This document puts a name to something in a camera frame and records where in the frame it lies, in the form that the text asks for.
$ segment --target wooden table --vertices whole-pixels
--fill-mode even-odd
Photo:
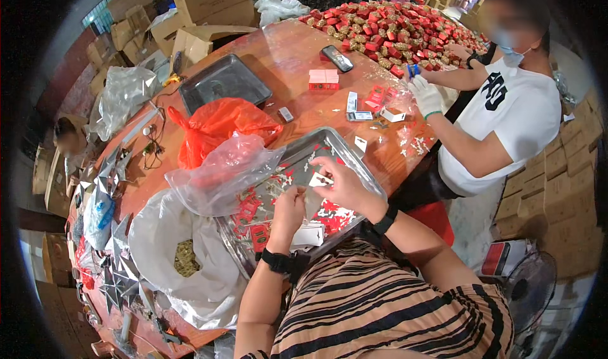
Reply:
[[[386,193],[390,195],[427,152],[426,149],[419,152],[413,147],[415,138],[424,138],[424,143],[430,149],[435,142],[432,130],[423,121],[417,107],[412,106],[412,97],[406,86],[378,66],[376,62],[359,52],[346,53],[346,56],[353,62],[354,69],[340,74],[339,91],[308,90],[308,70],[335,68],[332,63],[319,59],[319,51],[330,44],[340,48],[341,42],[299,21],[284,21],[268,25],[225,45],[189,68],[184,75],[189,77],[229,53],[236,54],[272,90],[273,96],[266,102],[264,111],[279,123],[284,124],[284,128],[270,148],[277,148],[292,142],[321,126],[336,129],[352,146],[354,146],[354,137],[360,136],[368,141],[363,162]],[[399,94],[391,106],[408,113],[405,122],[389,123],[388,128],[382,129],[371,121],[351,123],[346,120],[348,92],[355,91],[363,101],[368,97],[374,85],[384,88],[391,86],[398,90]],[[159,107],[172,105],[186,115],[186,109],[176,92],[177,88],[178,84],[166,87],[154,100]],[[281,107],[287,107],[295,120],[285,124],[277,112]],[[368,106],[359,106],[359,110],[366,109],[369,109]],[[128,125],[110,141],[102,157],[120,144],[138,120],[150,110],[150,105],[140,110]],[[150,121],[150,124],[161,127],[162,120],[160,117],[156,117]],[[127,178],[133,183],[126,185],[123,196],[117,201],[114,215],[116,220],[121,220],[129,213],[137,214],[150,197],[158,191],[168,188],[164,174],[178,167],[178,150],[183,138],[184,132],[180,127],[168,120],[160,141],[164,149],[161,155],[162,164],[156,169],[145,171],[143,170],[142,149],[146,146],[147,139],[141,133],[137,133],[133,137],[127,145],[135,152],[127,170]],[[122,324],[122,318],[116,308],[113,308],[111,315],[108,316],[105,312],[105,301],[97,289],[89,291],[89,294],[95,308],[101,314],[104,325],[113,329],[118,328]],[[222,329],[199,331],[185,322],[173,309],[162,311],[157,307],[157,312],[170,322],[175,333],[196,348],[225,332]],[[148,340],[166,357],[178,358],[190,352],[190,349],[183,345],[175,347],[175,352],[171,352],[151,323],[140,315],[137,317],[137,320],[134,319],[132,330]],[[106,327],[100,329],[99,333],[104,340],[113,341],[111,333]],[[141,353],[152,349],[139,338],[135,337],[133,341]]]

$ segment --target white glove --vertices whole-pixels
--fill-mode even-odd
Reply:
[[[426,81],[422,76],[415,76],[407,87],[414,94],[418,103],[418,110],[424,117],[424,120],[432,113],[441,112],[443,107],[443,97],[439,90],[432,84]]]

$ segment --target silver tray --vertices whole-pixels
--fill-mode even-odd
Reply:
[[[374,176],[357,157],[353,150],[349,148],[344,139],[336,130],[330,127],[321,127],[310,132],[308,135],[287,145],[285,153],[277,167],[277,173],[293,173],[293,183],[291,185],[307,185],[313,176],[313,169],[308,165],[310,157],[315,154],[315,157],[333,156],[341,158],[345,165],[353,169],[361,179],[363,185],[371,192],[374,192],[384,199],[387,199],[384,189],[376,181]],[[273,196],[267,191],[271,181],[277,187],[278,180],[273,180],[270,176],[266,180],[261,181],[254,186],[257,198],[262,202],[262,206],[256,209],[255,217],[263,221],[264,218],[271,219],[274,215],[274,207],[270,206],[270,199]],[[346,225],[342,226],[338,231],[335,231],[323,241],[320,247],[315,247],[308,251],[307,255],[311,257],[311,263],[322,257],[330,250],[335,248],[341,241],[344,241],[353,233],[353,227],[357,226],[364,219],[363,215],[354,214],[349,218]],[[224,245],[228,252],[232,255],[237,263],[241,273],[246,279],[250,279],[256,267],[255,253],[252,250],[252,244],[247,237],[240,237],[235,231],[243,231],[239,227],[239,221],[231,217],[217,217],[215,221]]]

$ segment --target red plastic bag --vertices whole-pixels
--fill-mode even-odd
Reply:
[[[179,149],[178,164],[182,169],[199,167],[207,155],[234,132],[258,135],[264,145],[273,142],[283,126],[253,103],[241,98],[222,98],[209,102],[186,120],[175,108],[169,107],[171,120],[186,131]]]

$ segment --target white plastic bag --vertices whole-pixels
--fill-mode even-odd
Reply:
[[[310,7],[297,0],[258,0],[255,8],[260,14],[260,27],[277,23],[281,19],[298,17],[310,13]]]
[[[201,269],[188,278],[173,267],[178,243],[193,239]],[[246,287],[212,218],[188,211],[172,189],[148,200],[128,234],[133,261],[171,307],[197,329],[235,329]]]
[[[104,249],[110,240],[114,206],[114,201],[109,195],[97,186],[93,189],[83,216],[85,239],[93,249]]]
[[[92,128],[93,132],[107,142],[143,102],[152,98],[158,84],[156,74],[144,67],[111,66],[98,107],[101,119]]]
[[[237,212],[237,195],[277,169],[285,149],[267,150],[258,135],[236,134],[212,150],[201,166],[176,169],[165,173],[165,179],[193,213],[228,216]]]

